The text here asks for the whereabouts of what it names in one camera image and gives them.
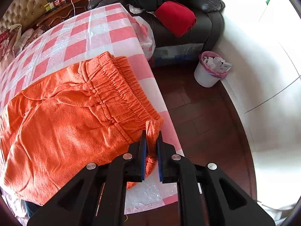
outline red and white tablecloth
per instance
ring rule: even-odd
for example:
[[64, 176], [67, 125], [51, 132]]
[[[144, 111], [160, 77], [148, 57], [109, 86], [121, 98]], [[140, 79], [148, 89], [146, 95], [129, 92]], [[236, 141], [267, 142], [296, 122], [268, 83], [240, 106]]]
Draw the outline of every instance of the red and white tablecloth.
[[[164, 118], [163, 141], [181, 145], [164, 100], [147, 62], [154, 50], [150, 26], [133, 18], [120, 4], [108, 5], [70, 18], [44, 33], [9, 65], [0, 82], [0, 112], [17, 92], [36, 80], [79, 61], [109, 51], [127, 56], [132, 69], [153, 107]], [[125, 213], [154, 209], [177, 201], [176, 184], [159, 182], [158, 169], [126, 194]]]

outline trash can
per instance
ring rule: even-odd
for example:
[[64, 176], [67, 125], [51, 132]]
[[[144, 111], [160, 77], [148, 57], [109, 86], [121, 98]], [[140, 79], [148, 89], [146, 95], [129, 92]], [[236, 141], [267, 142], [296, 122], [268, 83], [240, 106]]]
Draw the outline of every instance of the trash can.
[[211, 70], [204, 62], [204, 57], [220, 57], [212, 51], [205, 51], [199, 55], [199, 63], [195, 69], [195, 80], [203, 87], [212, 87], [219, 79], [225, 78], [228, 72], [217, 73]]

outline dark brown floor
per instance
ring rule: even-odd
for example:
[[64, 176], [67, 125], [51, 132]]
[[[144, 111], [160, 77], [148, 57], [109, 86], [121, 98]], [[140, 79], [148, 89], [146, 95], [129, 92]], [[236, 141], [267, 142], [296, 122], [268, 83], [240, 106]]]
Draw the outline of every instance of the dark brown floor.
[[[184, 155], [195, 164], [216, 163], [256, 199], [252, 156], [237, 112], [220, 81], [212, 88], [195, 81], [195, 67], [188, 64], [153, 69]], [[176, 226], [177, 202], [130, 214], [125, 225]]]

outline wall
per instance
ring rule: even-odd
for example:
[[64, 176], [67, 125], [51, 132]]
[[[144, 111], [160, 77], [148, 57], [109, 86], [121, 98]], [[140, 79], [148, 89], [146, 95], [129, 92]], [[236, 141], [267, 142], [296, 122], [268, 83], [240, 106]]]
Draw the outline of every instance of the wall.
[[233, 64], [222, 82], [250, 144], [257, 197], [283, 208], [301, 195], [301, 19], [289, 0], [224, 0], [214, 51]]

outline silver screw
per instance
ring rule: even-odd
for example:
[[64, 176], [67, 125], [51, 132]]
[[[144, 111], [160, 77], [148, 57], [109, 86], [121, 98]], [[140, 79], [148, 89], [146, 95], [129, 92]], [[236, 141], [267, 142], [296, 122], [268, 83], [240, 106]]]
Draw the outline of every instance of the silver screw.
[[176, 155], [172, 155], [171, 158], [174, 160], [174, 161], [178, 161], [181, 159], [181, 156], [176, 154]]
[[209, 164], [208, 164], [208, 168], [209, 168], [210, 170], [215, 170], [215, 169], [217, 168], [217, 165], [215, 165], [214, 163], [209, 163]]
[[93, 170], [96, 167], [96, 164], [94, 162], [90, 162], [87, 164], [86, 168], [88, 170]]
[[129, 159], [132, 159], [132, 154], [131, 153], [125, 153], [123, 156], [122, 156], [125, 160], [129, 160]]

